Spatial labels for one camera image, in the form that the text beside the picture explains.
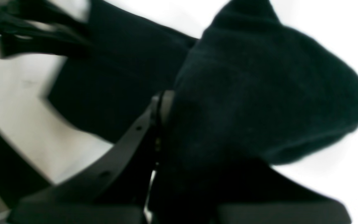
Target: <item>white floor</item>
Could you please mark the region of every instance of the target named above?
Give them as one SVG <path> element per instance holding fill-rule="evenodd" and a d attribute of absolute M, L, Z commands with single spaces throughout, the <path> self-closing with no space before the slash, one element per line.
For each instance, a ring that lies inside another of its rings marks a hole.
<path fill-rule="evenodd" d="M 52 0 L 86 20 L 86 0 Z M 132 13 L 200 37 L 228 0 L 108 0 Z M 281 21 L 314 37 L 358 72 L 358 1 L 271 0 Z M 0 133 L 52 183 L 60 183 L 112 145 L 74 129 L 41 100 L 64 57 L 0 60 Z M 306 159 L 274 169 L 343 202 L 358 224 L 358 130 Z"/>

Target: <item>white background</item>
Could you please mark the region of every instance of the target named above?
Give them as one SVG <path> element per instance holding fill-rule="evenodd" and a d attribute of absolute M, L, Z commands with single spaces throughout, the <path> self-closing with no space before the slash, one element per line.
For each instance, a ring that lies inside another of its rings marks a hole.
<path fill-rule="evenodd" d="M 122 9 L 200 37 L 227 0 L 108 0 Z M 86 20 L 85 0 L 52 0 Z M 358 1 L 271 0 L 281 21 L 312 37 L 358 73 Z M 64 57 L 23 55 L 0 60 L 0 133 L 52 183 L 60 183 L 112 145 L 64 122 L 40 98 Z M 334 146 L 286 166 L 273 167 L 333 197 L 358 224 L 358 130 Z"/>

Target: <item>black fabric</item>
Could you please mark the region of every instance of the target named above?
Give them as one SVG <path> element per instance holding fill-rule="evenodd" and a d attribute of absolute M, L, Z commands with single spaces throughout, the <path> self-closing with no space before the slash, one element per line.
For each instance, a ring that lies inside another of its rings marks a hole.
<path fill-rule="evenodd" d="M 49 186 L 0 135 L 0 197 L 6 206 L 12 208 L 20 198 Z"/>
<path fill-rule="evenodd" d="M 74 126 L 116 142 L 153 94 L 175 90 L 150 197 L 162 219 L 206 222 L 190 217 L 208 213 L 214 195 L 231 197 L 223 180 L 237 183 L 223 177 L 258 181 L 247 179 L 258 166 L 243 164 L 292 163 L 358 127 L 358 75 L 282 25 L 267 0 L 230 1 L 199 41 L 102 0 L 92 0 L 89 27 L 91 58 L 69 58 L 48 99 Z"/>

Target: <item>black cloth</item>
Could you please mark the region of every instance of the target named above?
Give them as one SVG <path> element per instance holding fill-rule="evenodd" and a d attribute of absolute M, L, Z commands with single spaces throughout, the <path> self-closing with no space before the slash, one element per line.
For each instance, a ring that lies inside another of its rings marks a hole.
<path fill-rule="evenodd" d="M 92 0 L 89 28 L 91 57 L 69 58 L 48 99 L 74 126 L 114 143 L 152 95 L 175 90 L 150 197 L 160 217 L 189 223 L 228 174 L 244 186 L 263 169 L 244 164 L 292 163 L 358 127 L 358 75 L 282 25 L 267 0 L 230 1 L 200 40 L 102 0 Z"/>
<path fill-rule="evenodd" d="M 0 197 L 6 206 L 50 185 L 0 135 Z"/>

